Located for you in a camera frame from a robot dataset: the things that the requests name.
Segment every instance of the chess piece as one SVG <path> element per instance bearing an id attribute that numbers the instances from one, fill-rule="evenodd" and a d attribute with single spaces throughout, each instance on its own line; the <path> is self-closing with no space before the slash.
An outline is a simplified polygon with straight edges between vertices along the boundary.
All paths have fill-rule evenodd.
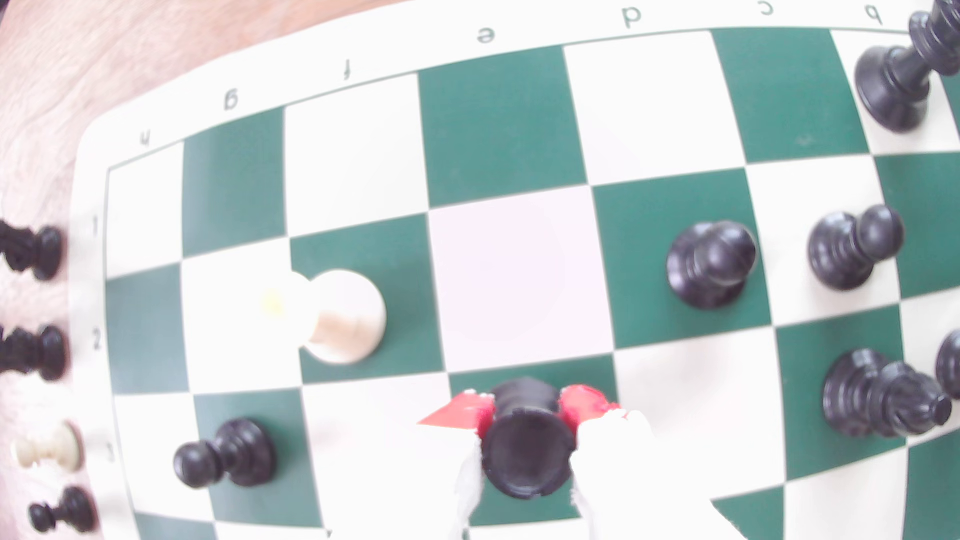
<path id="1" fill-rule="evenodd" d="M 853 290 L 865 283 L 878 262 L 903 247 L 906 231 L 896 210 L 876 205 L 859 218 L 835 212 L 810 233 L 807 258 L 817 279 L 835 290 Z"/>
<path id="2" fill-rule="evenodd" d="M 756 241 L 733 221 L 698 223 L 670 246 L 666 276 L 677 296 L 700 309 L 732 303 L 756 266 Z"/>
<path id="3" fill-rule="evenodd" d="M 52 459 L 66 471 L 80 469 L 83 451 L 77 433 L 66 422 L 58 424 L 49 433 L 20 437 L 13 442 L 13 460 L 23 468 L 33 467 L 41 460 Z"/>
<path id="4" fill-rule="evenodd" d="M 558 414 L 560 391 L 540 380 L 496 386 L 493 423 L 483 437 L 483 469 L 515 499 L 550 495 L 570 478 L 573 432 Z"/>
<path id="5" fill-rule="evenodd" d="M 868 49 L 854 75 L 864 107 L 896 133 L 914 130 L 924 121 L 931 71 L 949 77 L 960 70 L 960 3 L 935 0 L 930 13 L 914 13 L 910 40 L 909 48 Z"/>
<path id="6" fill-rule="evenodd" d="M 58 380 L 66 370 L 66 345 L 63 333 L 57 327 L 48 326 L 34 335 L 23 329 L 15 329 L 4 339 L 0 327 L 0 373 L 19 371 L 29 374 L 39 371 L 45 380 Z"/>
<path id="7" fill-rule="evenodd" d="M 93 502 L 79 487 L 63 490 L 60 505 L 51 508 L 50 504 L 31 504 L 30 522 L 40 532 L 56 530 L 57 522 L 62 521 L 77 532 L 91 532 L 96 525 Z"/>
<path id="8" fill-rule="evenodd" d="M 174 471 L 186 485 L 199 489 L 230 481 L 252 487 L 270 481 L 276 470 L 274 443 L 260 425 L 236 418 L 220 426 L 212 442 L 187 443 L 177 449 Z"/>
<path id="9" fill-rule="evenodd" d="M 15 229 L 0 221 L 0 253 L 14 272 L 34 269 L 34 276 L 47 282 L 53 279 L 63 258 L 63 236 L 52 227 L 39 233 L 30 229 Z"/>
<path id="10" fill-rule="evenodd" d="M 873 349 L 837 358 L 824 380 L 823 407 L 830 426 L 850 437 L 920 435 L 953 411 L 936 380 Z"/>
<path id="11" fill-rule="evenodd" d="M 954 400 L 960 400 L 960 330 L 952 331 L 937 353 L 937 382 Z"/>
<path id="12" fill-rule="evenodd" d="M 319 360 L 350 364 L 379 346 L 387 327 L 383 296 L 367 278 L 329 270 L 312 281 L 291 272 L 263 299 L 264 311 L 286 334 Z"/>

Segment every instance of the vinyl chess mat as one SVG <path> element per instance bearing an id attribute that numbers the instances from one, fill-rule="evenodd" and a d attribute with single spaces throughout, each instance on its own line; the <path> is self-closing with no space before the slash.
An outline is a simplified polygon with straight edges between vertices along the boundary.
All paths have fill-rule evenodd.
<path id="1" fill-rule="evenodd" d="M 837 3 L 777 20 L 778 2 L 748 2 L 731 11 L 749 20 L 671 29 L 657 25 L 686 15 L 666 2 L 642 17 L 597 3 L 568 13 L 591 38 L 510 42 L 533 4 L 470 4 L 380 74 L 358 59 L 385 45 L 346 63 L 316 49 L 330 91 L 284 66 L 281 51 L 310 39 L 450 10 L 417 4 L 214 62 L 84 140 L 71 342 L 107 540 L 318 540 L 358 511 L 375 519 L 338 500 L 363 481 L 358 450 L 388 452 L 452 395 L 518 376 L 642 411 L 750 540 L 960 537 L 960 414 L 916 438 L 851 439 L 820 404 L 842 353 L 874 348 L 932 376 L 960 326 L 960 81 L 933 75 L 910 135 L 879 127 L 852 90 L 864 50 L 909 43 L 912 10 L 870 6 L 877 24 Z M 391 36 L 416 33 L 403 28 Z M 459 58 L 434 62 L 426 49 L 444 43 Z M 900 255 L 853 292 L 825 289 L 809 231 L 879 203 L 906 224 Z M 757 268 L 736 303 L 696 310 L 667 285 L 666 253 L 722 219 L 755 234 Z M 248 309 L 275 273 L 334 268 L 368 277 L 387 306 L 382 344 L 354 365 L 277 344 Z M 176 448 L 237 416 L 274 438 L 275 479 L 182 485 Z M 527 502 L 488 483 L 469 525 L 472 540 L 588 537 L 569 486 Z"/>

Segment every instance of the white pawn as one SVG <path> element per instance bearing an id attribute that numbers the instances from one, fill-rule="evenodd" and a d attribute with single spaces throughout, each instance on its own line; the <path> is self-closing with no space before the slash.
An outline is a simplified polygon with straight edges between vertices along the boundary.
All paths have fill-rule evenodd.
<path id="1" fill-rule="evenodd" d="M 313 280 L 291 272 L 267 291 L 263 308 L 290 341 L 331 364 L 366 358 L 387 327 L 379 289 L 349 270 L 329 270 Z"/>
<path id="2" fill-rule="evenodd" d="M 49 433 L 30 434 L 13 441 L 13 460 L 23 468 L 52 459 L 66 471 L 80 469 L 81 448 L 77 433 L 67 423 L 58 424 Z"/>

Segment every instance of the black pawn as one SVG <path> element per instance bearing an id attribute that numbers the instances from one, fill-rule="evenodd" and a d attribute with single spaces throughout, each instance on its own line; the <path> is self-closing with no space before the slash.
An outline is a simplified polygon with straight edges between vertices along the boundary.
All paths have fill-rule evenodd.
<path id="1" fill-rule="evenodd" d="M 226 422 L 212 442 L 187 443 L 174 456 L 177 478 L 195 489 L 219 482 L 224 474 L 237 485 L 252 487 L 270 481 L 275 470 L 273 441 L 247 418 Z"/>
<path id="2" fill-rule="evenodd" d="M 756 241 L 733 221 L 698 223 L 670 246 L 666 277 L 684 302 L 700 309 L 732 303 L 756 266 Z"/>
<path id="3" fill-rule="evenodd" d="M 66 345 L 56 327 L 44 327 L 40 335 L 15 329 L 4 339 L 0 327 L 0 373 L 39 371 L 45 380 L 58 380 L 66 370 Z"/>
<path id="4" fill-rule="evenodd" d="M 51 508 L 50 504 L 31 504 L 30 523 L 40 532 L 56 530 L 57 522 L 64 522 L 77 532 L 91 532 L 96 526 L 93 504 L 84 490 L 68 487 L 63 490 L 60 505 Z"/>
<path id="5" fill-rule="evenodd" d="M 930 71 L 949 77 L 960 70 L 960 4 L 936 0 L 930 13 L 914 13 L 910 39 L 910 48 L 867 50 L 854 75 L 864 107 L 881 126 L 896 133 L 909 132 L 924 121 Z"/>
<path id="6" fill-rule="evenodd" d="M 44 227 L 34 233 L 0 221 L 0 253 L 4 254 L 11 270 L 23 272 L 33 268 L 38 280 L 50 281 L 57 274 L 63 258 L 63 235 L 53 227 Z"/>
<path id="7" fill-rule="evenodd" d="M 937 381 L 873 349 L 841 355 L 824 380 L 824 416 L 850 437 L 920 435 L 953 411 Z"/>
<path id="8" fill-rule="evenodd" d="M 525 377 L 492 391 L 495 413 L 483 439 L 483 468 L 514 499 L 550 495 L 570 478 L 573 432 L 558 415 L 560 391 Z"/>
<path id="9" fill-rule="evenodd" d="M 947 336 L 937 354 L 937 382 L 954 400 L 960 400 L 960 330 Z"/>
<path id="10" fill-rule="evenodd" d="M 884 205 L 868 208 L 859 218 L 835 212 L 813 228 L 807 258 L 821 283 L 853 290 L 870 278 L 875 264 L 900 252 L 905 235 L 900 215 Z"/>

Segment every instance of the table surface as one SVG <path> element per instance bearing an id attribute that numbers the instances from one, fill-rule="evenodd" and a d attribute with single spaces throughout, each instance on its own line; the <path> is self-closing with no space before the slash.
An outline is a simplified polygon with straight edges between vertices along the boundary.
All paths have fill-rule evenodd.
<path id="1" fill-rule="evenodd" d="M 15 227 L 66 230 L 77 148 L 97 116 L 227 53 L 395 1 L 13 0 L 0 23 L 0 216 Z M 40 283 L 0 264 L 0 325 L 68 332 L 68 273 Z M 19 469 L 5 450 L 32 427 L 72 420 L 75 399 L 69 372 L 59 383 L 0 376 L 5 539 L 39 538 L 30 503 L 55 503 L 66 485 L 88 483 L 83 470 Z M 58 530 L 58 538 L 76 536 Z"/>

